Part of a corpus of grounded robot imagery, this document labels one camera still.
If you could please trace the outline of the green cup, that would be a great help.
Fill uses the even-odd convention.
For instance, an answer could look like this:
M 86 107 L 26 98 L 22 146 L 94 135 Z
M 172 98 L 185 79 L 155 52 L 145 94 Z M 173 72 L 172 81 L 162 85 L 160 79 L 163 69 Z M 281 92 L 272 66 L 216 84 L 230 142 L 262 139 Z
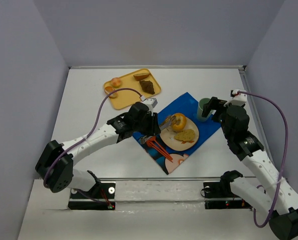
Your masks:
M 207 104 L 209 101 L 210 101 L 210 98 L 202 98 L 198 103 L 196 118 L 200 122 L 203 122 L 203 123 L 206 122 L 210 118 L 210 116 L 213 114 L 213 111 L 211 111 L 207 117 L 202 116 L 203 106 L 205 104 Z

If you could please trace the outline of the metal serving tongs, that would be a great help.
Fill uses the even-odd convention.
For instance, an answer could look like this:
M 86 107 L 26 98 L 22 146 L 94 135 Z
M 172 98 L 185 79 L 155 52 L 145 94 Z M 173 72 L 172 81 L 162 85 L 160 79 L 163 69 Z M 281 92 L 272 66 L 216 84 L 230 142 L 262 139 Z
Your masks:
M 158 133 L 154 133 L 153 135 L 145 135 L 145 136 L 142 136 L 142 137 L 140 137 L 139 138 L 139 143 L 140 144 L 144 144 L 148 139 L 150 139 L 151 137 L 155 137 L 155 136 L 158 136 L 158 135 L 160 135 L 160 133 L 164 130 L 164 129 L 166 129 L 166 128 L 168 128 L 168 127 L 170 127 L 170 126 L 172 126 L 173 124 L 175 124 L 176 123 L 176 116 L 175 115 L 170 115 L 170 116 L 168 116 L 160 125 L 159 125 L 159 132 Z

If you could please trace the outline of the glazed yellow bagel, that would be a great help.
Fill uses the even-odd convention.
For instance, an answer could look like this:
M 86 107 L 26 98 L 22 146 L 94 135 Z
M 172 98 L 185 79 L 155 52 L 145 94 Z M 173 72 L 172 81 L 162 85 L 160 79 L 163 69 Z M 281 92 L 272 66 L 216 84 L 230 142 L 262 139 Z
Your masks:
M 172 118 L 172 130 L 175 132 L 180 132 L 184 130 L 186 123 L 187 123 L 187 118 L 184 114 L 182 113 L 175 113 L 174 115 L 171 116 Z

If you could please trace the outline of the seeded oval bread slice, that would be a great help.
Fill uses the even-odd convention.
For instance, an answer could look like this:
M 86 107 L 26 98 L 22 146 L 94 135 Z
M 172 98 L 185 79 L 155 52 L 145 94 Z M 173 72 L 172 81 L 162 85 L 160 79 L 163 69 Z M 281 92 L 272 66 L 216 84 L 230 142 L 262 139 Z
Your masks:
M 192 129 L 185 129 L 179 133 L 177 133 L 174 138 L 178 141 L 182 142 L 189 142 L 194 140 L 195 138 L 195 132 Z

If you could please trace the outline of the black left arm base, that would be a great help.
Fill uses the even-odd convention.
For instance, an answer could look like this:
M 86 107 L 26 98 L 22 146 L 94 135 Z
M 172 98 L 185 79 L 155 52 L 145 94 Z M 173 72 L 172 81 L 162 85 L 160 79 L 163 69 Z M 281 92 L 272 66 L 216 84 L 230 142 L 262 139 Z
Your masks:
M 101 181 L 96 175 L 88 171 L 74 171 L 68 209 L 113 211 L 115 210 L 116 183 Z

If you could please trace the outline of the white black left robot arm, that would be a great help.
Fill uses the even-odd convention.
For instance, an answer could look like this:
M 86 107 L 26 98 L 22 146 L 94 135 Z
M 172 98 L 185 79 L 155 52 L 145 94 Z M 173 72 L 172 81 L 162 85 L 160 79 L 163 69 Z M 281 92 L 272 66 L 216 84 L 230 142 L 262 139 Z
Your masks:
M 53 140 L 45 146 L 35 170 L 44 181 L 44 186 L 53 193 L 65 188 L 89 192 L 100 184 L 91 171 L 79 171 L 74 166 L 92 153 L 117 144 L 140 133 L 146 137 L 156 136 L 161 130 L 155 98 L 148 98 L 131 105 L 130 109 L 108 120 L 90 135 L 59 143 Z

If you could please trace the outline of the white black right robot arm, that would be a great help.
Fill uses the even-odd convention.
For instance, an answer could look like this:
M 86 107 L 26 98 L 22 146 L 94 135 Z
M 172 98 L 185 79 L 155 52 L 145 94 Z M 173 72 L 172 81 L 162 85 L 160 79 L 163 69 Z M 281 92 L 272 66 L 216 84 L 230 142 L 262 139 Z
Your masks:
M 244 97 L 235 96 L 230 101 L 212 97 L 204 104 L 202 116 L 215 112 L 212 120 L 220 123 L 229 149 L 254 174 L 263 190 L 232 170 L 225 172 L 218 182 L 205 183 L 201 192 L 206 199 L 240 197 L 254 210 L 270 215 L 269 227 L 278 239 L 291 240 L 298 236 L 298 194 L 273 165 L 262 143 L 248 130 L 245 103 Z

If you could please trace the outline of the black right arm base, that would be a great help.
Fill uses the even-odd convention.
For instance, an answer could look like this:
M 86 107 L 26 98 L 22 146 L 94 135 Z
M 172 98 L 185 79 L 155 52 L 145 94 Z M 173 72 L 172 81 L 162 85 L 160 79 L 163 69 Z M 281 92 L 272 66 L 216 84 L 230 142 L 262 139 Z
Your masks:
M 252 209 L 244 199 L 231 192 L 230 184 L 243 175 L 236 171 L 226 171 L 219 181 L 203 183 L 200 195 L 205 199 L 206 210 Z

